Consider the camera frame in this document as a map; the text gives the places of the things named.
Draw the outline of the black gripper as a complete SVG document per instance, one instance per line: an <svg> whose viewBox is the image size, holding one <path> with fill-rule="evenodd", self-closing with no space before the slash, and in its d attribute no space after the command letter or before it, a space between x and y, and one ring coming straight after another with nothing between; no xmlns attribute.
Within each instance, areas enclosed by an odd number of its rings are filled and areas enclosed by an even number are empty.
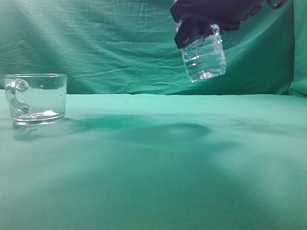
<svg viewBox="0 0 307 230"><path fill-rule="evenodd" d="M237 30L262 8L261 0L177 0L170 8L175 22L181 22L174 41L183 49L211 35L211 24L224 31Z"/></svg>

